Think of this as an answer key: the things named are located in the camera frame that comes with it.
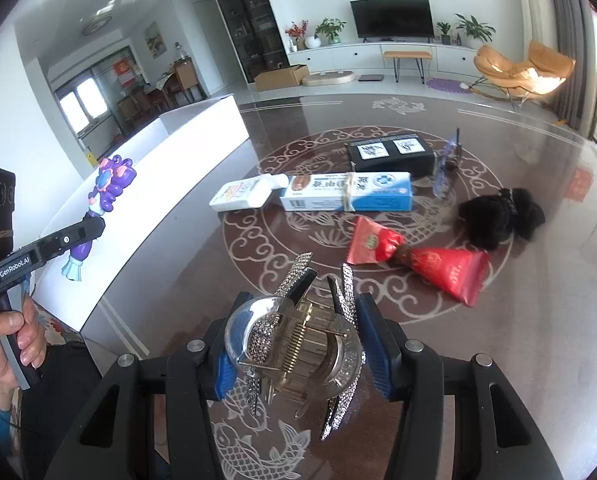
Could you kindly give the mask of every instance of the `white plastic bottle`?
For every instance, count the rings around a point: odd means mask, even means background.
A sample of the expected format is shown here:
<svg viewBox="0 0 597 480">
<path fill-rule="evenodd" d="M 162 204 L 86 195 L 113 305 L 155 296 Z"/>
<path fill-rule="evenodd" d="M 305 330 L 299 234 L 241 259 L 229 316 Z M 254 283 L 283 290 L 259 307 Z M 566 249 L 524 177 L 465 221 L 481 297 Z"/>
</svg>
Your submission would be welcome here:
<svg viewBox="0 0 597 480">
<path fill-rule="evenodd" d="M 245 180 L 228 182 L 214 195 L 210 206 L 214 211 L 262 207 L 274 189 L 285 189 L 289 185 L 290 179 L 284 173 L 263 173 Z"/>
</svg>

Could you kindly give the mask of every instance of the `human hand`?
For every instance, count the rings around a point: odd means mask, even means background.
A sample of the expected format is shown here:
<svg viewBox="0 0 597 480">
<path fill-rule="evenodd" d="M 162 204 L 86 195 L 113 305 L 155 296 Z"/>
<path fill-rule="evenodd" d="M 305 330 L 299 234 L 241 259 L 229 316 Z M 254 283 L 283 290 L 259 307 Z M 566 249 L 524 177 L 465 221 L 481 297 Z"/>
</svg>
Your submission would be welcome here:
<svg viewBox="0 0 597 480">
<path fill-rule="evenodd" d="M 21 349 L 21 363 L 38 368 L 46 355 L 45 331 L 36 317 L 36 305 L 25 295 L 20 312 L 0 312 L 0 336 L 18 331 L 17 342 Z M 9 410 L 14 389 L 18 386 L 14 370 L 0 343 L 0 410 Z"/>
</svg>

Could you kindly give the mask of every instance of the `cabinet drawer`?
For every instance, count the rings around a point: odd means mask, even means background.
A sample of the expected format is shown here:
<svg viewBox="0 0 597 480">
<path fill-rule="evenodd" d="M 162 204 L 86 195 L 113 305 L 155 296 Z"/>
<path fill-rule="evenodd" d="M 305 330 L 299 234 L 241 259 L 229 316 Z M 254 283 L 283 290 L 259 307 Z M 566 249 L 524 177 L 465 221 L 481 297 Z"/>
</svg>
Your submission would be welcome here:
<svg viewBox="0 0 597 480">
<path fill-rule="evenodd" d="M 439 72 L 450 72 L 479 77 L 481 74 L 474 66 L 476 51 L 464 48 L 438 47 L 436 49 Z"/>
<path fill-rule="evenodd" d="M 380 45 L 340 46 L 332 51 L 337 70 L 383 68 L 383 51 Z"/>
<path fill-rule="evenodd" d="M 427 70 L 428 63 L 430 64 L 430 70 L 436 70 L 436 52 L 435 48 L 432 45 L 417 45 L 417 44 L 402 44 L 402 43 L 395 43 L 395 44 L 383 44 L 381 45 L 381 56 L 383 56 L 386 52 L 429 52 L 432 54 L 432 60 L 425 60 L 425 69 Z M 408 62 L 407 59 L 401 60 L 401 68 L 408 68 L 404 65 Z M 393 68 L 394 61 L 391 58 L 383 58 L 383 68 Z"/>
<path fill-rule="evenodd" d="M 307 65 L 310 72 L 325 72 L 326 70 L 335 69 L 332 56 L 333 50 L 333 48 L 301 50 L 300 52 L 288 54 L 288 59 L 290 64 L 293 65 Z"/>
</svg>

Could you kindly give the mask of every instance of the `blue and white box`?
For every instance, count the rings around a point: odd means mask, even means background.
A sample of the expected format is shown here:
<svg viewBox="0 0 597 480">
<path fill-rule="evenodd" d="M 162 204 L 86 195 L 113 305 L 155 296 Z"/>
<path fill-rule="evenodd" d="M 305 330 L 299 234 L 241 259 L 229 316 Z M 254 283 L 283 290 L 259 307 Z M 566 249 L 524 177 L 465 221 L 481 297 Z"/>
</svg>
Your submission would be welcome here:
<svg viewBox="0 0 597 480">
<path fill-rule="evenodd" d="M 328 173 L 291 177 L 281 193 L 285 211 L 410 211 L 412 186 L 407 172 Z"/>
</svg>

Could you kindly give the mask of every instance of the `silver screw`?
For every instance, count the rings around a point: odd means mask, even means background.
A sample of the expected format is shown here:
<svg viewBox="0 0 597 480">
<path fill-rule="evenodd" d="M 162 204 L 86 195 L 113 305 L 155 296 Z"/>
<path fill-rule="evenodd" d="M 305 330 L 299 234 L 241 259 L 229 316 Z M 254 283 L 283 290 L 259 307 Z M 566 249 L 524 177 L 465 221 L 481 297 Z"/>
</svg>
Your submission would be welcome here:
<svg viewBox="0 0 597 480">
<path fill-rule="evenodd" d="M 205 341 L 203 339 L 192 339 L 187 344 L 187 349 L 190 352 L 200 352 L 205 348 Z"/>
<path fill-rule="evenodd" d="M 423 343 L 421 343 L 418 339 L 408 339 L 405 342 L 405 348 L 407 348 L 410 352 L 420 352 L 423 350 Z"/>
<path fill-rule="evenodd" d="M 117 360 L 118 366 L 123 368 L 130 366 L 133 362 L 134 356 L 132 354 L 123 354 Z"/>
<path fill-rule="evenodd" d="M 477 363 L 479 363 L 481 366 L 484 366 L 484 367 L 492 366 L 493 362 L 494 361 L 492 361 L 492 358 L 489 355 L 477 354 Z"/>
</svg>

